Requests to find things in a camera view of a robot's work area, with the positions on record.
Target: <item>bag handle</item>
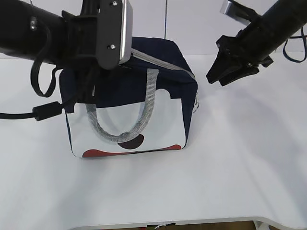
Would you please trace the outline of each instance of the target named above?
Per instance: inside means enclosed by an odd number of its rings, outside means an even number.
[[[98,122],[96,105],[86,104],[87,115],[94,130],[104,139],[115,143],[125,143],[131,141],[135,139],[139,134],[141,134],[141,132],[143,132],[148,125],[148,122],[153,114],[158,74],[158,69],[147,69],[145,107],[139,121],[130,132],[122,133],[119,136],[114,136],[104,131]]]

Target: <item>gray zipper trim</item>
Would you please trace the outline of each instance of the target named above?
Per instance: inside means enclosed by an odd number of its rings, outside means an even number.
[[[193,79],[195,79],[195,76],[193,73],[191,73],[190,71],[187,71],[186,69],[184,68],[181,68],[179,66],[176,66],[176,65],[173,65],[171,63],[168,63],[166,61],[162,61],[160,59],[157,59],[155,57],[152,57],[148,54],[145,54],[139,50],[136,50],[136,49],[132,49],[131,50],[133,56],[139,60],[142,60],[142,61],[146,61],[146,62],[149,62],[149,63],[152,63],[154,65],[157,65],[157,66],[160,66],[160,67],[163,67],[165,69],[170,69],[170,70],[182,70],[182,71],[185,71],[186,73],[188,73]],[[198,101],[198,93],[196,93],[196,97],[195,97],[195,104],[194,104],[194,109],[193,109],[193,112],[196,112],[197,109],[199,108],[200,106],[200,103]]]

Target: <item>bag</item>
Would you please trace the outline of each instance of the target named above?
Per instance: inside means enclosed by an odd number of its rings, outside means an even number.
[[[60,74],[63,102],[76,92],[75,74]],[[95,85],[96,104],[65,108],[71,150],[102,157],[185,147],[197,82],[174,42],[134,37],[132,56]]]

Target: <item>white table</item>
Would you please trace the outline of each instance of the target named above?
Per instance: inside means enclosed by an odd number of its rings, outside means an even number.
[[[272,57],[259,75],[222,88],[205,79],[215,56],[187,56],[201,106],[182,151],[81,160],[63,115],[0,121],[0,229],[243,220],[307,229],[307,63]],[[1,112],[60,99],[58,91],[48,100],[32,92],[30,66],[0,61]]]

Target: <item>red pattern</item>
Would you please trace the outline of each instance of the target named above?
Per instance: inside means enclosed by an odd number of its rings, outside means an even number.
[[[180,145],[173,145],[164,149],[157,149],[153,151],[163,151],[163,150],[181,150],[182,147]],[[118,155],[127,155],[127,154],[134,154],[134,153],[141,153],[141,152],[121,152],[121,153],[112,153],[112,152],[104,152],[96,149],[91,149],[86,151],[83,154],[84,158],[91,158],[91,157],[110,157],[110,156],[118,156]]]

